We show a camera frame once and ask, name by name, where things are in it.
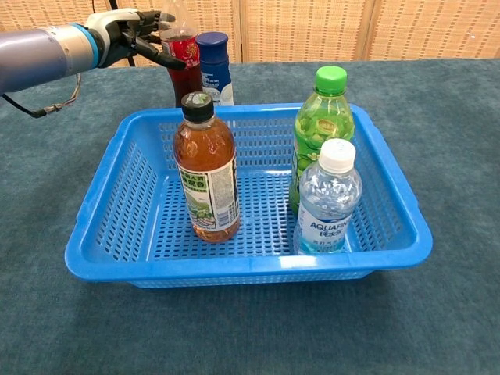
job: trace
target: bottle neck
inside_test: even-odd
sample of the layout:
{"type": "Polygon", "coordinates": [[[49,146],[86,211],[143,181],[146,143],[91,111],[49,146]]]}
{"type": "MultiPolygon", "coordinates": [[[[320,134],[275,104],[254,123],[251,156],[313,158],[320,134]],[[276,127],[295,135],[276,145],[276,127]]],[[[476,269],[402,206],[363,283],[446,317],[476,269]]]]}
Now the bottle neck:
{"type": "Polygon", "coordinates": [[[341,92],[341,93],[331,94],[331,93],[328,93],[328,92],[325,92],[325,91],[321,91],[317,87],[314,88],[314,91],[318,95],[326,96],[328,98],[339,98],[339,97],[341,97],[345,93],[345,90],[343,90],[343,92],[341,92]]]}
{"type": "Polygon", "coordinates": [[[211,119],[203,121],[202,123],[192,123],[191,121],[184,119],[184,123],[188,125],[191,129],[203,130],[210,128],[213,125],[215,118],[216,117],[214,115],[212,116],[211,119]]]}
{"type": "Polygon", "coordinates": [[[329,176],[347,176],[348,174],[350,174],[352,172],[352,170],[354,169],[354,167],[352,167],[350,170],[345,170],[343,172],[333,172],[331,170],[327,170],[325,169],[322,165],[321,165],[321,162],[318,161],[318,167],[320,168],[321,172],[329,175],[329,176]]]}

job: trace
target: green bottle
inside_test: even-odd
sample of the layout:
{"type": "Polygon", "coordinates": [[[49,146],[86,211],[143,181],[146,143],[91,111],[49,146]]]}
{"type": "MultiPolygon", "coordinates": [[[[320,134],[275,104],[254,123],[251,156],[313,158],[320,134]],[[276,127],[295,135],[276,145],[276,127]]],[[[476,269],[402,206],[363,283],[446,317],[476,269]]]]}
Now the green bottle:
{"type": "Polygon", "coordinates": [[[290,207],[295,213],[300,201],[300,176],[318,159],[321,145],[331,138],[350,141],[354,134],[354,120],[344,97],[346,84],[347,72],[340,66],[319,68],[315,92],[298,111],[290,183],[290,207]]]}

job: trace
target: beige background wall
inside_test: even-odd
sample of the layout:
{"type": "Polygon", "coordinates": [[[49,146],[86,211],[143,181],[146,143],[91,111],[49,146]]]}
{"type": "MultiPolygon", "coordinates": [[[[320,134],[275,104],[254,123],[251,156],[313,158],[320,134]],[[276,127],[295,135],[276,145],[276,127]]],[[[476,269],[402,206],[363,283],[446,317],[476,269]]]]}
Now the beige background wall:
{"type": "MultiPolygon", "coordinates": [[[[234,63],[500,57],[500,0],[184,2],[200,31],[229,35],[234,63]]],[[[150,10],[162,1],[118,4],[150,10]]],[[[108,0],[95,8],[110,9],[108,0]]],[[[91,0],[2,0],[0,31],[84,23],[91,12],[91,0]]]]}

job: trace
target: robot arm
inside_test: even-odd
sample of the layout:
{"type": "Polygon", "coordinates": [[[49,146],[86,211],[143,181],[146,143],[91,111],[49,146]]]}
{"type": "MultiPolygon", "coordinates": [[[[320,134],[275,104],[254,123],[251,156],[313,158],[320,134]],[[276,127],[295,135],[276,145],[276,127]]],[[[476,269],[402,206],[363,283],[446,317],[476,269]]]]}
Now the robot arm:
{"type": "Polygon", "coordinates": [[[106,68],[131,55],[182,70],[184,62],[150,45],[159,12],[117,9],[70,24],[0,34],[0,95],[106,68]]]}

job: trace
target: black bottle cap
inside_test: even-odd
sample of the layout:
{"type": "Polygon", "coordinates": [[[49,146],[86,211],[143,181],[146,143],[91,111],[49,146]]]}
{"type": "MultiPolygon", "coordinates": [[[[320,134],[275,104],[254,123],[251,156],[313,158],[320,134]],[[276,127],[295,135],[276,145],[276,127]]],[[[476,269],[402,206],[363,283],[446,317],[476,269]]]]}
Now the black bottle cap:
{"type": "Polygon", "coordinates": [[[202,123],[213,117],[213,100],[205,92],[195,91],[186,94],[180,104],[184,118],[192,123],[202,123]]]}

